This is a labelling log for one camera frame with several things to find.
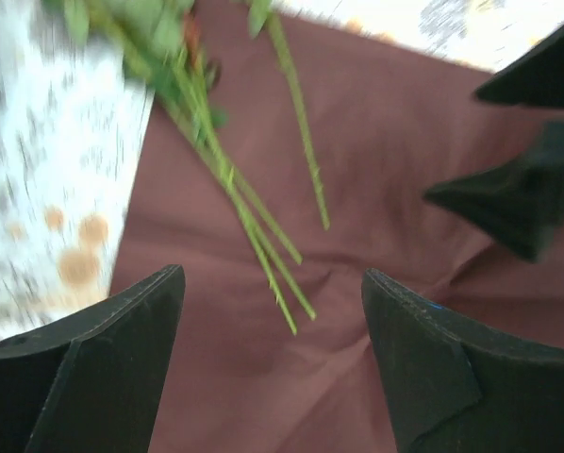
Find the dark red wrapping paper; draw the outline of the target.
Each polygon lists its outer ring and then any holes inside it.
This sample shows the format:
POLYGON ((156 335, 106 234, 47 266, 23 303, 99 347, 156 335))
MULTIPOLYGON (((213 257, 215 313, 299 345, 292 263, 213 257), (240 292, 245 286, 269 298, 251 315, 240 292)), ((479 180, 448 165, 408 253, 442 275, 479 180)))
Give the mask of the dark red wrapping paper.
POLYGON ((300 78, 331 227, 314 200, 287 82, 245 7, 202 1, 220 59, 220 140, 303 255, 291 332, 229 199, 153 107, 111 289, 167 264, 187 276, 154 452, 391 452, 361 306, 376 268, 454 310, 564 347, 564 227, 538 264, 423 201, 445 179, 521 153, 551 112, 473 101, 481 72, 314 25, 283 22, 300 78))

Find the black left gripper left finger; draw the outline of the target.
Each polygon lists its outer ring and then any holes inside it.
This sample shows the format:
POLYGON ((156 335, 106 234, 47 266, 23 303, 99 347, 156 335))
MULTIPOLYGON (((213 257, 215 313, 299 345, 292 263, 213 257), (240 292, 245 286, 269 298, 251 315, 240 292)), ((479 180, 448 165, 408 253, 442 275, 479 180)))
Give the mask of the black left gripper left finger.
POLYGON ((168 265, 0 342, 0 453, 144 453, 185 292, 168 265))

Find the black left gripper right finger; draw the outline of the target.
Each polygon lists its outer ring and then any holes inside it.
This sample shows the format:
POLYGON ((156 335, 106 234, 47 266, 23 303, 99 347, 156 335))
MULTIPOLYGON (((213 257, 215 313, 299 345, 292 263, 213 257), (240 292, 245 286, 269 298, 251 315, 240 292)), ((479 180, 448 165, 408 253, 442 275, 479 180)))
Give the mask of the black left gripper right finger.
POLYGON ((362 305, 401 452, 564 452, 564 349, 507 334, 378 270, 362 305))

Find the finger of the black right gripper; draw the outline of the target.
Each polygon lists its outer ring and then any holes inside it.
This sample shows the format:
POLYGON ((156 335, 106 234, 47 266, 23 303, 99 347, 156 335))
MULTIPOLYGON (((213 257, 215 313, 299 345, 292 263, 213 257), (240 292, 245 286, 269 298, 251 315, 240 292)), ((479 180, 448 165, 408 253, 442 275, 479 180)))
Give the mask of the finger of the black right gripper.
POLYGON ((474 96, 497 105, 564 109, 564 24, 480 85, 474 96))
POLYGON ((549 121, 509 162, 428 188, 423 199, 459 215, 535 262, 564 224, 564 121, 549 121))

